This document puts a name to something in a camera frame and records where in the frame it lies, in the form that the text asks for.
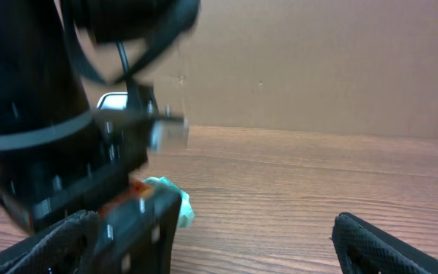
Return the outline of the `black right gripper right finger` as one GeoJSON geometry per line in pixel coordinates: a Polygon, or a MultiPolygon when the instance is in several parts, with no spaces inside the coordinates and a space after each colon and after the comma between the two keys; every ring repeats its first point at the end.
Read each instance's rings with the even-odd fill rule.
{"type": "Polygon", "coordinates": [[[438,260],[349,212],[335,218],[332,242],[344,274],[438,274],[438,260]]]}

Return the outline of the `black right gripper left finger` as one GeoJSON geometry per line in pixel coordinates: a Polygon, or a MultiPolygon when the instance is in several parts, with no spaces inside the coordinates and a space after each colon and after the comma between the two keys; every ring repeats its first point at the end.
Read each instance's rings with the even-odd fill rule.
{"type": "Polygon", "coordinates": [[[0,252],[0,273],[86,273],[99,229],[96,212],[78,211],[0,252]]]}

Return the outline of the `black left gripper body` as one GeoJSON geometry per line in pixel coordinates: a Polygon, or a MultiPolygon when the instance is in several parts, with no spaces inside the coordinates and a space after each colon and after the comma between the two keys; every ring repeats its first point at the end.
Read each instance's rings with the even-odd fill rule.
{"type": "MultiPolygon", "coordinates": [[[[81,211],[98,210],[129,187],[148,162],[153,123],[184,119],[160,113],[153,98],[124,110],[63,103],[70,117],[25,113],[20,104],[0,113],[0,206],[27,238],[81,211]]],[[[86,273],[168,273],[181,194],[154,188],[100,216],[91,269],[86,273]]]]}

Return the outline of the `orange small box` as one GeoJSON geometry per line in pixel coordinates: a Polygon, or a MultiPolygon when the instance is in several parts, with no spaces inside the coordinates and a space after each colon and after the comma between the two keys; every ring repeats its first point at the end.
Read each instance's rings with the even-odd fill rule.
{"type": "Polygon", "coordinates": [[[129,180],[129,187],[101,206],[98,210],[98,214],[101,218],[105,218],[112,210],[116,209],[124,202],[131,199],[147,199],[152,196],[153,193],[154,188],[152,186],[136,178],[131,178],[129,180]]]}

